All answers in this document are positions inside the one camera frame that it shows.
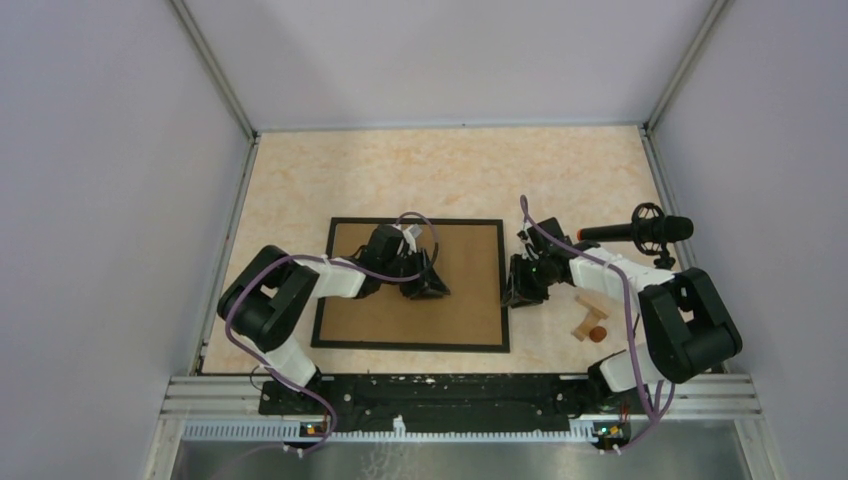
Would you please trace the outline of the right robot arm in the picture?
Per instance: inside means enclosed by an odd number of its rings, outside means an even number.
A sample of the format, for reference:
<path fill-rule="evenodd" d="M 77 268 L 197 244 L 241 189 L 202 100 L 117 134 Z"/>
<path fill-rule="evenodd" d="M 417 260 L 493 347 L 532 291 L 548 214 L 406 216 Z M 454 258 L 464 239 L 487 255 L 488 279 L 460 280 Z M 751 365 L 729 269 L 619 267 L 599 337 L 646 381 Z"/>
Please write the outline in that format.
<path fill-rule="evenodd" d="M 710 276 L 691 267 L 675 272 L 668 246 L 694 232 L 690 219 L 662 213 L 624 224 L 580 230 L 572 242 L 554 217 L 526 222 L 525 250 L 510 258 L 502 304 L 540 305 L 555 284 L 624 303 L 639 318 L 645 340 L 593 364 L 589 404 L 612 412 L 627 391 L 659 381 L 682 384 L 738 355 L 742 337 Z"/>

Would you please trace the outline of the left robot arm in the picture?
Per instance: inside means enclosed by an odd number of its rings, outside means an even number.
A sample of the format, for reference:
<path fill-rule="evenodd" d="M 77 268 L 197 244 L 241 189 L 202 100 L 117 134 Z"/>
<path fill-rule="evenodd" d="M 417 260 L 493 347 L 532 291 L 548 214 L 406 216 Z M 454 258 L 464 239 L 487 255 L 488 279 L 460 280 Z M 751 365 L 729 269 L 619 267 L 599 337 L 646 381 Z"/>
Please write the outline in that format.
<path fill-rule="evenodd" d="M 384 284 L 398 286 L 408 299 L 438 299 L 448 286 L 434 269 L 437 253 L 417 243 L 417 225 L 378 225 L 349 256 L 291 255 L 263 247 L 224 291 L 217 315 L 225 333 L 259 364 L 284 380 L 283 401 L 297 413 L 319 404 L 319 369 L 293 331 L 312 299 L 363 299 Z"/>

